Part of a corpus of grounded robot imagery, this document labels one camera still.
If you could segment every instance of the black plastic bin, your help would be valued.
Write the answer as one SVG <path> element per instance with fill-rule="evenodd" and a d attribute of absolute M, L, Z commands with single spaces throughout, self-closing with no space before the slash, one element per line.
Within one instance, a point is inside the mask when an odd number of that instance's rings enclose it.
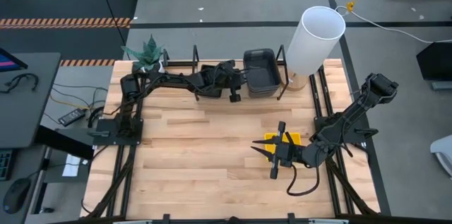
<path fill-rule="evenodd" d="M 243 57 L 249 97 L 272 96 L 280 87 L 281 79 L 275 54 L 269 48 L 246 51 Z"/>

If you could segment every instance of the concrete floor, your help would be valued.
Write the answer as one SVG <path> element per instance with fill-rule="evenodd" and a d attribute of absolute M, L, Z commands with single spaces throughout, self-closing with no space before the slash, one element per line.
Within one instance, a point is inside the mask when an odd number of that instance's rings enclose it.
<path fill-rule="evenodd" d="M 349 0 L 336 1 L 344 5 Z M 298 21 L 304 9 L 315 5 L 327 6 L 328 0 L 138 0 L 134 23 Z M 380 22 L 449 21 L 452 3 L 451 0 L 358 0 L 355 11 Z M 346 16 L 345 20 L 358 21 L 353 16 Z M 402 30 L 429 40 L 452 38 L 452 31 L 447 27 Z M 131 29 L 127 46 L 141 47 L 142 41 L 152 33 L 172 59 L 190 58 L 194 44 L 198 45 L 201 58 L 240 58 L 247 49 L 288 46 L 294 31 L 292 27 Z M 371 127 L 380 131 L 374 137 L 374 144 L 391 213 L 452 219 L 451 181 L 429 153 L 432 141 L 452 134 L 449 125 L 452 94 L 434 93 L 422 80 L 415 56 L 427 45 L 376 28 L 348 28 L 345 36 L 360 84 L 370 72 L 383 73 L 400 84 L 399 94 L 390 105 L 371 110 L 368 115 Z M 339 45 L 331 57 L 343 57 Z M 56 82 L 106 87 L 111 69 L 61 68 Z M 61 90 L 88 102 L 93 94 L 91 89 Z M 46 113 L 60 117 L 70 110 L 49 102 Z M 56 127 L 46 117 L 42 123 Z M 85 123 L 74 126 L 85 126 Z M 84 189 L 83 184 L 53 184 L 47 190 L 44 205 L 55 207 L 56 212 L 29 216 L 27 223 L 73 220 L 80 213 Z"/>

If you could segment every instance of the white paper cylinder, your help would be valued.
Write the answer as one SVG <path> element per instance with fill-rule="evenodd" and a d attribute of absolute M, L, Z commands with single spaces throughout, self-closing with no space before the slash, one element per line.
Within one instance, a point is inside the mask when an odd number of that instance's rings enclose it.
<path fill-rule="evenodd" d="M 315 73 L 344 32 L 344 18 L 334 9 L 308 8 L 286 54 L 288 69 L 303 76 Z"/>

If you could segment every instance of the white cable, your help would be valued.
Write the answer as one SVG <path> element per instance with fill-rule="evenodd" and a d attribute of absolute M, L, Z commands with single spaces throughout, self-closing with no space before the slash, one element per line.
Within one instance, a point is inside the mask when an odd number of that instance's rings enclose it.
<path fill-rule="evenodd" d="M 344 7 L 344 6 L 338 6 L 338 7 L 336 8 L 336 11 L 338 10 L 338 8 L 344 8 L 344 9 L 347 9 L 347 8 Z M 374 22 L 372 22 L 372 21 L 370 21 L 370 20 L 367 20 L 366 18 L 363 18 L 362 16 L 356 14 L 356 13 L 353 12 L 353 11 L 352 11 L 351 13 L 352 13 L 353 15 L 355 15 L 356 17 L 358 17 L 359 19 L 361 19 L 361 20 L 363 20 L 363 21 L 366 21 L 366 22 L 368 22 L 368 23 L 371 23 L 372 25 L 375 25 L 375 26 L 378 27 L 378 28 L 381 28 L 381 29 L 383 29 L 383 30 L 389 30 L 389 31 L 394 31 L 394 32 L 398 32 L 398 33 L 403 33 L 403 34 L 408 35 L 408 36 L 414 38 L 415 40 L 419 40 L 420 42 L 423 42 L 423 43 L 431 44 L 431 43 L 434 43 L 434 42 L 452 42 L 452 40 L 439 40 L 439 41 L 427 41 L 427 40 L 421 40 L 421 39 L 419 39 L 418 37 L 416 37 L 416 36 L 414 36 L 414 35 L 411 35 L 410 33 L 406 33 L 406 32 L 404 32 L 404 31 L 402 31 L 402 30 L 390 29 L 390 28 L 386 28 L 386 27 L 383 27 L 383 26 L 381 26 L 381 25 L 378 25 L 378 24 L 376 24 L 376 23 L 374 23 Z"/>

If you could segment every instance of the hazard tape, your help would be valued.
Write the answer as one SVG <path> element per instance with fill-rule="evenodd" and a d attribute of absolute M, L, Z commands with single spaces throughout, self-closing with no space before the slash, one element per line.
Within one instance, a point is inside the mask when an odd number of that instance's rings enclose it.
<path fill-rule="evenodd" d="M 120 28 L 129 28 L 130 18 L 116 18 Z M 0 29 L 113 28 L 113 18 L 4 18 Z"/>
<path fill-rule="evenodd" d="M 61 60 L 60 66 L 113 66 L 116 59 L 69 59 Z"/>

